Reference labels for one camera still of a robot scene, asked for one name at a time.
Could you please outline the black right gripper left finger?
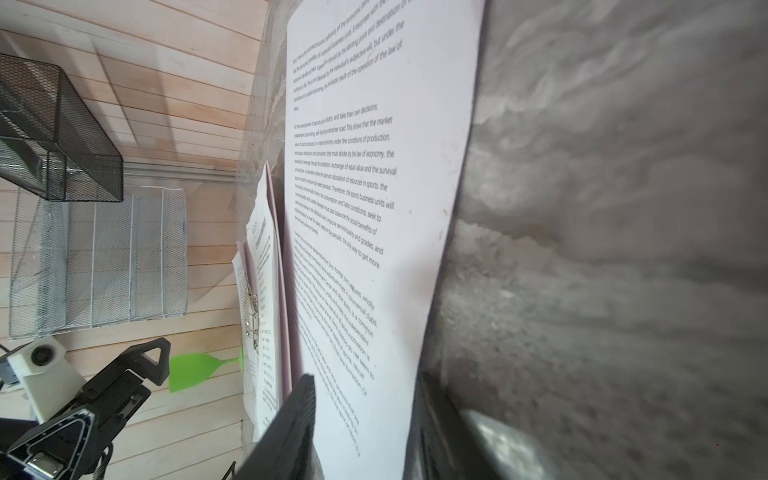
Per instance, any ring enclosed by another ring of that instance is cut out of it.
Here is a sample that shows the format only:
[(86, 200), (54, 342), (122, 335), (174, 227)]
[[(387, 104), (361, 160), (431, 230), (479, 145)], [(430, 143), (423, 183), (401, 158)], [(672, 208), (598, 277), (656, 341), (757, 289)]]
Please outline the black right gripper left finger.
[(304, 374), (233, 478), (308, 479), (315, 415), (314, 376)]

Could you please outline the white paper stack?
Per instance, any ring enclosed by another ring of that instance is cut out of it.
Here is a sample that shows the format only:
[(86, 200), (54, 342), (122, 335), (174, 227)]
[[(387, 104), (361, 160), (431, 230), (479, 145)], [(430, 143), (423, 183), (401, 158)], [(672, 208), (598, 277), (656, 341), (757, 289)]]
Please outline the white paper stack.
[(286, 285), (327, 479), (404, 473), (484, 9), (305, 1), (288, 21)]

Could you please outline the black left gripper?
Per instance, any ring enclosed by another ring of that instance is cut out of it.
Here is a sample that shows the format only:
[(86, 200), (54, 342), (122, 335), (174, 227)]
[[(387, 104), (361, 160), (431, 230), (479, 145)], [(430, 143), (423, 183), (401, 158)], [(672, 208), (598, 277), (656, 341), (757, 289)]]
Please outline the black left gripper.
[(161, 386), (170, 375), (171, 343), (164, 337), (128, 347), (88, 381), (72, 408), (38, 424), (5, 420), (7, 479), (79, 479), (93, 474), (99, 454), (92, 444), (109, 444), (150, 396), (149, 379)]

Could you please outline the Chinese printed paper sheet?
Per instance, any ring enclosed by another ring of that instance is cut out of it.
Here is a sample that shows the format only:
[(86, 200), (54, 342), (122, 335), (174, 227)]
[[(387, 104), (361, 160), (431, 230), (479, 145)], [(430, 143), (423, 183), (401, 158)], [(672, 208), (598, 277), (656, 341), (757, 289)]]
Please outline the Chinese printed paper sheet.
[(240, 365), (244, 406), (253, 424), (252, 441), (261, 440), (284, 397), (278, 240), (271, 169), (259, 178), (245, 240), (232, 260), (242, 327)]

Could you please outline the pink folder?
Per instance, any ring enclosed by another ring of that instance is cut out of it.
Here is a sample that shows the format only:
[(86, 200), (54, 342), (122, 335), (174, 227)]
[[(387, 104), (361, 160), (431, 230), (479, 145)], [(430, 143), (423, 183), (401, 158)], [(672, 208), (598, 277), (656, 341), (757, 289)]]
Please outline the pink folder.
[(256, 186), (242, 246), (248, 286), (258, 301), (256, 386), (262, 397), (279, 404), (293, 388), (293, 371), (278, 208), (269, 164), (263, 166)]

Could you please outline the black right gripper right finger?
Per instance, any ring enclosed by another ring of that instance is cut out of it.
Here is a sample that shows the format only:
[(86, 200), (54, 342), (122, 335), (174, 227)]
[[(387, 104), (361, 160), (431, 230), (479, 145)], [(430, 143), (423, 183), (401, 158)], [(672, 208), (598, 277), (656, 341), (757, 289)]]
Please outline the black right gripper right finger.
[(532, 436), (460, 409), (439, 380), (418, 375), (405, 479), (556, 479), (558, 468)]

